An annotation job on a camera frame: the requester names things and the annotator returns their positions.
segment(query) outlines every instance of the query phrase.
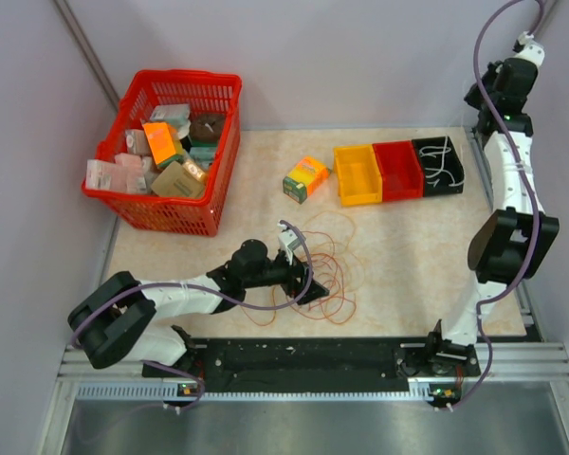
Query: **green and yellow box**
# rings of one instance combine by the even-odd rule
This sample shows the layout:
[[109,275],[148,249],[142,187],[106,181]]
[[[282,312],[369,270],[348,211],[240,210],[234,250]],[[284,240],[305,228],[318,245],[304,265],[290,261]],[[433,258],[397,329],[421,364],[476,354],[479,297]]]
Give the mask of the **green and yellow box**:
[[329,174],[329,168],[312,156],[306,156],[283,179],[283,192],[302,204]]

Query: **marble pattern surface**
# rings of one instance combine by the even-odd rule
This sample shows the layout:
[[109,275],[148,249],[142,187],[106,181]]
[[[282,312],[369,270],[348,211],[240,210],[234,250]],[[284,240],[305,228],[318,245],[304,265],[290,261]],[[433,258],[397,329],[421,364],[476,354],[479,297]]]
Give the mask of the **marble pattern surface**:
[[[282,179],[305,155],[333,165],[333,148],[449,134],[466,171],[462,194],[343,208],[331,175],[308,200],[283,194]],[[260,239],[275,254],[285,219],[329,233],[342,253],[357,311],[345,324],[303,318],[290,308],[274,313],[234,308],[221,315],[172,321],[195,337],[423,336],[455,304],[470,272],[468,243],[489,215],[476,165],[461,128],[341,129],[243,132],[219,233],[214,238],[137,230],[120,224],[109,274],[130,270],[138,279],[175,280],[206,273],[246,239]],[[311,247],[322,240],[308,235]],[[247,301],[271,305],[270,290]],[[284,296],[277,293],[278,303]],[[343,316],[351,307],[341,309]],[[524,335],[515,296],[502,300],[486,323],[492,335]]]

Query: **gray wall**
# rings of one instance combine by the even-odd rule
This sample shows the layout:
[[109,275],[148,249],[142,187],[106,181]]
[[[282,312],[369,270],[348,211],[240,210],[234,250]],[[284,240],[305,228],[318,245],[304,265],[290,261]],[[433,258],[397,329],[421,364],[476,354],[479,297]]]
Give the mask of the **gray wall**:
[[30,453],[113,218],[80,191],[113,113],[47,0],[0,2],[0,454]]
[[[245,127],[310,128],[459,124],[474,39],[503,0],[69,3],[121,95],[145,67],[233,72]],[[502,16],[483,61],[536,11]]]
[[560,234],[531,281],[543,328],[569,352],[569,0],[563,0],[541,37],[546,58],[527,104],[534,120],[536,185]]

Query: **red basket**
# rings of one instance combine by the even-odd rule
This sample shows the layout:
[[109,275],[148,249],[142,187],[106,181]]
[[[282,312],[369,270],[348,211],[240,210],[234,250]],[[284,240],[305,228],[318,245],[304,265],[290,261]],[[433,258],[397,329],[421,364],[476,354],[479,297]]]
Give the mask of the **red basket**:
[[204,196],[200,199],[123,194],[88,189],[83,193],[100,199],[111,210],[139,229],[214,236],[228,193],[229,179],[240,143],[238,97],[242,81],[230,74],[190,70],[143,70],[133,78],[120,101],[119,112],[96,158],[114,161],[126,153],[124,130],[141,128],[159,104],[188,103],[191,118],[216,112],[227,115]]
[[410,140],[373,144],[383,184],[382,202],[415,199],[424,194],[424,174]]

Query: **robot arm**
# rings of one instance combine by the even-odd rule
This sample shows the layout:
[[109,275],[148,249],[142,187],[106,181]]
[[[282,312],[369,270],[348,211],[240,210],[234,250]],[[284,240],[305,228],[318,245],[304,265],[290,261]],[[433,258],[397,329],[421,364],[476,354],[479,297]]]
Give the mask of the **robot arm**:
[[255,287],[280,285],[289,297],[298,298],[298,304],[326,297],[329,291],[314,280],[300,297],[309,277],[308,263],[294,254],[300,244],[292,230],[284,230],[279,235],[279,251],[270,260],[264,243],[247,240],[225,264],[181,282],[139,282],[129,272],[120,272],[72,311],[67,321],[76,333],[111,299],[132,292],[100,313],[78,335],[93,367],[106,368],[122,360],[153,360],[187,370],[190,337],[178,327],[156,322],[191,313],[228,311],[235,306],[230,300],[243,301],[247,289]]
[[[519,37],[515,51],[517,53],[513,57],[490,64],[482,80],[505,120],[520,153],[521,163],[512,154],[506,135],[493,120],[476,84],[465,98],[470,106],[479,110],[476,131],[482,137],[490,169],[493,213],[472,239],[468,249],[468,267],[474,273],[453,310],[438,322],[431,333],[436,338],[428,354],[432,362],[438,358],[455,358],[455,361],[461,362],[467,360],[468,347],[473,346],[478,335],[476,303],[502,294],[523,264],[533,226],[533,208],[520,169],[526,174],[540,211],[537,248],[524,278],[531,278],[535,274],[559,232],[559,220],[544,215],[535,191],[531,168],[533,126],[531,118],[522,112],[538,76],[544,51],[526,32]],[[482,306],[482,320],[488,317],[495,304]]]

